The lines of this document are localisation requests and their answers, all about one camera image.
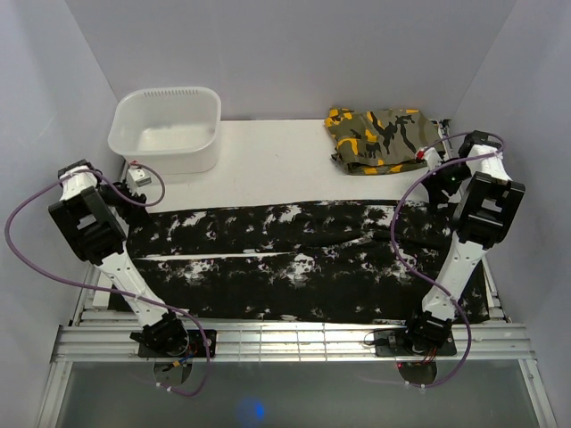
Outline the black white tie-dye trousers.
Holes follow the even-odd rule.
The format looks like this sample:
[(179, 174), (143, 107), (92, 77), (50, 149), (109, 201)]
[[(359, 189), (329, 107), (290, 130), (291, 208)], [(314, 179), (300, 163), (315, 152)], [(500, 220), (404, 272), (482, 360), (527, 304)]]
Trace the black white tie-dye trousers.
[(420, 306), (455, 207), (353, 200), (180, 210), (131, 227), (153, 292), (195, 317), (376, 324)]

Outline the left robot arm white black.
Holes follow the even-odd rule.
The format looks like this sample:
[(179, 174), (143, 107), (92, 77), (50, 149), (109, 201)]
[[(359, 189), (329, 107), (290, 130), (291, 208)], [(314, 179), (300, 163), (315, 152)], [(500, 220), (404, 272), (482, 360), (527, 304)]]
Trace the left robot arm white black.
[(150, 218), (146, 196), (135, 193), (125, 180), (105, 184), (99, 174), (87, 160), (60, 169), (62, 196), (48, 212), (75, 255), (99, 269), (116, 290), (128, 293), (124, 301), (142, 328), (130, 338), (160, 355), (181, 356), (189, 345), (187, 331), (177, 315), (162, 306), (127, 251), (122, 225)]

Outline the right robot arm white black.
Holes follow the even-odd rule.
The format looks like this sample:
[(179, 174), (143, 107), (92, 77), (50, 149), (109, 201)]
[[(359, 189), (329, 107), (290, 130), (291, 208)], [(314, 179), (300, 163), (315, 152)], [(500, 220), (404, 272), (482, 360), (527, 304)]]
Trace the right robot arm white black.
[(445, 204), (467, 187), (451, 215), (451, 246), (438, 285), (425, 295), (402, 333), (405, 348), (414, 354), (438, 350), (448, 342), (454, 305), (484, 255), (505, 239), (525, 195), (525, 186), (504, 168), (498, 136), (474, 130), (463, 137), (455, 158), (444, 160), (434, 145), (417, 153), (428, 166), (422, 186), (431, 204)]

